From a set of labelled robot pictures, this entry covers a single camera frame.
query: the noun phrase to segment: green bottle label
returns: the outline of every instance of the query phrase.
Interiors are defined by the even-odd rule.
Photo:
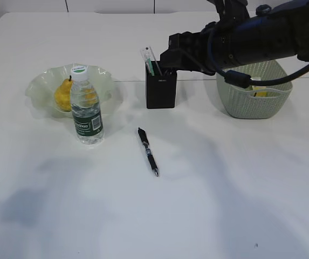
[[[75,129],[81,136],[90,137],[97,135],[103,128],[100,112],[88,118],[73,117]]]

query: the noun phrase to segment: plastic bottle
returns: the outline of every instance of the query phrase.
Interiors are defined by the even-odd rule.
[[[70,100],[75,128],[84,144],[95,144],[104,139],[99,97],[88,81],[87,67],[75,66],[71,70],[73,85]]]

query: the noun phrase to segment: bottle cap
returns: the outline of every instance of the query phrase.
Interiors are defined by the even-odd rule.
[[[81,82],[88,80],[87,67],[74,66],[71,70],[71,76],[73,81]]]

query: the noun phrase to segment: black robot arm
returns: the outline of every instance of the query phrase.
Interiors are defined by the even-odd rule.
[[[160,56],[163,67],[213,75],[221,69],[295,55],[309,62],[309,0],[293,0],[273,10],[262,5],[252,18],[246,0],[209,2],[216,5],[220,21],[201,32],[171,35],[168,50]]]

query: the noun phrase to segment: yellow pear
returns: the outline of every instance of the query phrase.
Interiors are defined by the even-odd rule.
[[[72,110],[70,106],[70,89],[72,85],[72,76],[69,76],[69,79],[65,79],[54,94],[57,106],[65,112],[70,112]]]

